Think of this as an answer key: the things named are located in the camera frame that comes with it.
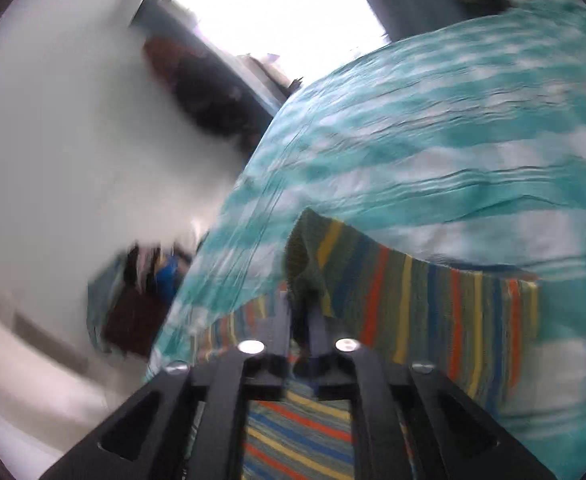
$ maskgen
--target turquoise fabric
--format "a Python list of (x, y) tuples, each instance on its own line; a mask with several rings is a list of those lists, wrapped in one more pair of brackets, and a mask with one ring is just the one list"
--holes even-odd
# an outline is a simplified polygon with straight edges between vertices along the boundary
[(586, 7), (531, 0), (363, 56), (295, 94), (187, 275), (150, 372), (283, 278), (305, 207), (423, 260), (537, 273), (540, 337), (500, 422), (586, 469)]

